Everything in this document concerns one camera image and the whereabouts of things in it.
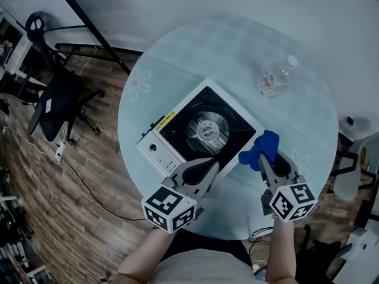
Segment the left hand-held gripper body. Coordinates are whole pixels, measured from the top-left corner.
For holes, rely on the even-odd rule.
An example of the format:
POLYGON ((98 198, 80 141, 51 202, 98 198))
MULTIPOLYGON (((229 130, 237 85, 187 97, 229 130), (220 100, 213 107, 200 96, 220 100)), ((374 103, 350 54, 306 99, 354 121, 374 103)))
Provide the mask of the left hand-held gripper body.
POLYGON ((169 234, 189 225, 204 211, 207 176, 166 177, 161 185, 142 200, 145 218, 169 234))

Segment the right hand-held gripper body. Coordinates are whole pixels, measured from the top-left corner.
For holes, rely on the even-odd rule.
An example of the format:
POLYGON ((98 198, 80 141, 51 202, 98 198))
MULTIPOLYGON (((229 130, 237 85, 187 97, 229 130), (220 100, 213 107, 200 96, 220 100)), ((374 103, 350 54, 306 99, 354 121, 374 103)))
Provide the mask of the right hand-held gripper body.
POLYGON ((305 218, 316 203, 305 178, 296 176, 289 183, 276 188, 275 192, 267 189, 261 196, 263 214, 276 215, 283 222, 305 218))

